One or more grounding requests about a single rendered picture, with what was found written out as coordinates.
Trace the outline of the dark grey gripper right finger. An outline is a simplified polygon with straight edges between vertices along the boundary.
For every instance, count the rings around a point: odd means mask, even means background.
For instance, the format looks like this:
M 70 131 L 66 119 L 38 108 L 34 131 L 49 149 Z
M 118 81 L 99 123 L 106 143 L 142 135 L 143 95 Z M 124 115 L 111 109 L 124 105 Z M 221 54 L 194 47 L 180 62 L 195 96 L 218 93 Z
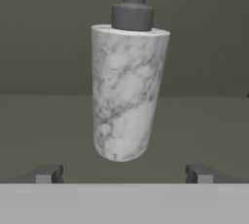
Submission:
M 209 165 L 186 165 L 187 183 L 207 184 L 249 184 L 249 179 L 229 176 Z

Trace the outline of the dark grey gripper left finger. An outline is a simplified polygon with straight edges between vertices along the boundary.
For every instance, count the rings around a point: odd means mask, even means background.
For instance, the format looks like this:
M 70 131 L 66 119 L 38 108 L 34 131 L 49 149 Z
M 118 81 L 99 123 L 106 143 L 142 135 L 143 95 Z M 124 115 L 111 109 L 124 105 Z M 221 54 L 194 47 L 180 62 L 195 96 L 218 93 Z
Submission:
M 26 174 L 0 180 L 0 183 L 62 183 L 62 174 L 63 165 L 39 165 Z

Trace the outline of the white marble soap dispenser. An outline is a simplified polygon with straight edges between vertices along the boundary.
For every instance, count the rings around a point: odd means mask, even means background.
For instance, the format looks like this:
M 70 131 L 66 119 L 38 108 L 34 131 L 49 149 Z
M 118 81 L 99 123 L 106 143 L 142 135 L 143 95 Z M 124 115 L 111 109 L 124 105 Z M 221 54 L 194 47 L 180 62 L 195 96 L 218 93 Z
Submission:
M 145 0 L 123 0 L 91 28 L 93 143 L 110 161 L 135 160 L 150 143 L 170 39 L 153 18 Z

